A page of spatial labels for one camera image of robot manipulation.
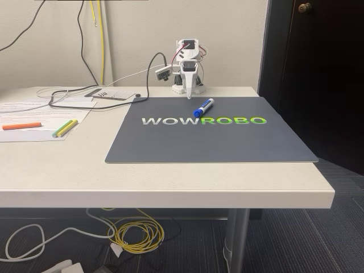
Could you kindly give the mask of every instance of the table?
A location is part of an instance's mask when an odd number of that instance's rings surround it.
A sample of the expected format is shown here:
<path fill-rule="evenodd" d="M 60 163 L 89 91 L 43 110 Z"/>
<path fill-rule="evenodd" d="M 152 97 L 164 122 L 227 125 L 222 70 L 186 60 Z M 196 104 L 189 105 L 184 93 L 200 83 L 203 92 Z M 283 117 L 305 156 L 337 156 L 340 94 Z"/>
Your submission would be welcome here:
<path fill-rule="evenodd" d="M 0 102 L 32 98 L 39 89 L 2 92 Z M 121 89 L 146 95 L 145 87 Z M 150 87 L 150 96 L 180 95 Z M 257 94 L 251 87 L 214 87 L 200 96 Z M 238 273 L 250 208 L 331 206 L 334 189 L 312 163 L 106 164 L 128 109 L 91 111 L 65 141 L 0 143 L 0 207 L 229 208 L 224 256 Z"/>

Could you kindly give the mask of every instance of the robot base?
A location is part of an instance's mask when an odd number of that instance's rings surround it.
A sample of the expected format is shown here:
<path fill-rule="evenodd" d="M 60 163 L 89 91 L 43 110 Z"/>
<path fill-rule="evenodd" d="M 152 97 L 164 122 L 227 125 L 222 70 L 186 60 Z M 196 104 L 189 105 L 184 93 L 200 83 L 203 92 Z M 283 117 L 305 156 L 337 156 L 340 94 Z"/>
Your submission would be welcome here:
<path fill-rule="evenodd" d="M 183 88 L 183 85 L 176 85 L 176 84 L 173 84 L 172 85 L 172 90 L 174 92 L 176 92 L 177 94 L 179 95 L 182 95 L 184 93 L 186 93 L 186 90 Z M 205 85 L 203 86 L 196 86 L 195 88 L 193 88 L 193 94 L 201 94 L 202 92 L 206 91 L 206 87 Z"/>

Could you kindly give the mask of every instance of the marker cap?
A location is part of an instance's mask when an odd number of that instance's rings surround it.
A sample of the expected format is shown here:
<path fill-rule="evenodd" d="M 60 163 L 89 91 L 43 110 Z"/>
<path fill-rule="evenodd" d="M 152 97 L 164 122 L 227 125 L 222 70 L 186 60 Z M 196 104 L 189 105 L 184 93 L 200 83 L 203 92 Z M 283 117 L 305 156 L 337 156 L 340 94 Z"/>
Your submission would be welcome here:
<path fill-rule="evenodd" d="M 201 110 L 201 109 L 197 109 L 195 111 L 193 111 L 193 115 L 196 117 L 196 118 L 199 118 L 204 112 Z"/>

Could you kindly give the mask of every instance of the gray carpet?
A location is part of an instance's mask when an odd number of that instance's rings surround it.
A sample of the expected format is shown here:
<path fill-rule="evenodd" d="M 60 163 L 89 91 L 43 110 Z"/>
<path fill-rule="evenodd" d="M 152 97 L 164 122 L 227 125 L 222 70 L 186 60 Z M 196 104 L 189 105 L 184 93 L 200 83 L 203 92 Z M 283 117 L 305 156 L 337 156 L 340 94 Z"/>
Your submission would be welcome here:
<path fill-rule="evenodd" d="M 244 272 L 364 272 L 364 177 L 324 160 L 316 166 L 336 190 L 332 208 L 264 210 L 261 220 L 249 222 Z M 178 233 L 173 221 L 160 222 L 166 238 Z M 69 226 L 105 232 L 102 224 L 89 219 L 0 220 L 0 257 L 5 257 L 3 246 L 9 235 L 32 223 L 41 224 L 47 238 Z M 69 232 L 47 244 L 44 253 L 34 261 L 0 262 L 0 273 L 39 273 L 65 259 L 81 262 L 85 273 L 92 273 L 104 263 L 119 264 L 113 269 L 120 273 L 227 272 L 222 257 L 226 221 L 179 220 L 179 223 L 182 233 L 162 244 L 160 255 L 154 251 L 145 257 L 131 258 L 130 254 L 122 253 L 117 259 L 105 240 Z M 133 231 L 131 237 L 136 239 L 140 233 Z M 36 228 L 23 231 L 10 246 L 10 254 L 21 255 L 39 241 Z M 154 267 L 160 266 L 162 258 L 162 269 L 153 269 L 145 258 Z"/>

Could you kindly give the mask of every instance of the yellow cable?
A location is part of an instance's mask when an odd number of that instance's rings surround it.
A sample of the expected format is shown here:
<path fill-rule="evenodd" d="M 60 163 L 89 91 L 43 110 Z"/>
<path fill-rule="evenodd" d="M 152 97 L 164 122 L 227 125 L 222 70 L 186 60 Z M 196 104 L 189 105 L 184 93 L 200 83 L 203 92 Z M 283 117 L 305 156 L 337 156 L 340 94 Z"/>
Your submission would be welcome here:
<path fill-rule="evenodd" d="M 96 25 L 96 18 L 95 18 L 95 11 L 93 10 L 92 0 L 90 0 L 90 6 L 91 6 L 91 11 L 92 11 L 93 23 L 95 24 L 95 27 L 97 27 L 97 25 Z"/>
<path fill-rule="evenodd" d="M 104 33 L 102 32 L 102 20 L 101 20 L 101 7 L 100 0 L 97 0 L 97 10 L 98 10 L 98 21 L 100 24 L 100 35 L 101 35 L 101 49 L 102 49 L 102 67 L 101 67 L 101 78 L 100 82 L 102 85 L 104 83 Z"/>
<path fill-rule="evenodd" d="M 141 211 L 140 209 L 137 209 L 137 210 L 139 212 L 141 212 L 142 214 L 144 214 L 145 217 L 127 217 L 127 218 L 118 220 L 115 223 L 112 223 L 110 220 L 105 219 L 105 218 L 102 218 L 102 219 L 109 222 L 113 226 L 113 228 L 116 230 L 114 238 L 110 238 L 110 240 L 112 242 L 116 243 L 117 245 L 120 245 L 127 252 L 130 252 L 133 254 L 143 254 L 143 253 L 153 251 L 159 247 L 159 245 L 164 240 L 164 230 L 163 230 L 162 226 L 157 221 L 155 221 L 152 217 L 150 217 L 148 214 Z M 128 223 L 121 225 L 119 228 L 116 227 L 117 223 L 119 223 L 121 221 L 131 220 L 131 219 L 136 219 L 136 218 L 137 219 L 143 218 L 145 220 L 128 222 Z M 137 227 L 137 228 L 140 228 L 141 230 L 143 230 L 146 233 L 145 239 L 139 243 L 134 243 L 134 244 L 130 244 L 130 245 L 127 242 L 125 242 L 123 238 L 124 238 L 126 232 L 131 227 Z"/>

